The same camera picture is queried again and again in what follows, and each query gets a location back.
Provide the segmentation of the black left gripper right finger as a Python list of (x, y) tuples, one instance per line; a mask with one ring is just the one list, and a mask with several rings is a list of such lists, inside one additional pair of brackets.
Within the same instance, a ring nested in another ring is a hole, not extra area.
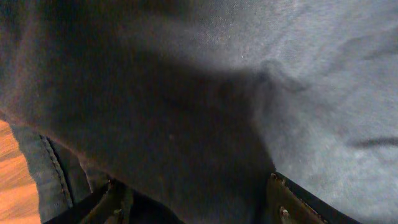
[(267, 215), (272, 223), (360, 224), (279, 172), (267, 181)]

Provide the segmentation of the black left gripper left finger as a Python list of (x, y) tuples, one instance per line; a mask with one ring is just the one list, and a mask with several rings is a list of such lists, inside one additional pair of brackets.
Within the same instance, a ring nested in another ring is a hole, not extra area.
[(45, 224), (117, 224), (128, 222), (131, 191), (120, 182), (107, 182), (87, 198)]

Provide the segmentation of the navy blue shorts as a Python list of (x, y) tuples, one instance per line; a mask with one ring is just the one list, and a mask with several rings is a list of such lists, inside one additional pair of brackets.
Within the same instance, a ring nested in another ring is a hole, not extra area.
[(1, 116), (185, 223), (264, 219), (280, 172), (397, 222), (397, 2), (2, 1)]

